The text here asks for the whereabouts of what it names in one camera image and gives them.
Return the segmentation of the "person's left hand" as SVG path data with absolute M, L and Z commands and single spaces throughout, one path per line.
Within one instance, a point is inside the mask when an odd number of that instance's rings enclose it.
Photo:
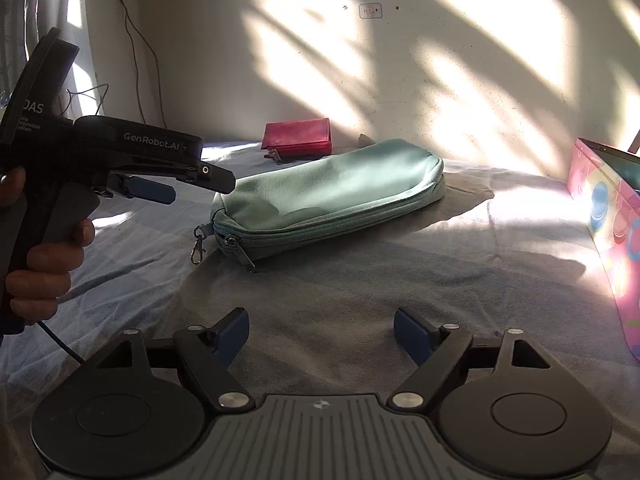
M 100 199 L 62 174 L 22 167 L 1 179 L 1 333 L 15 335 L 48 320 L 84 261 Z

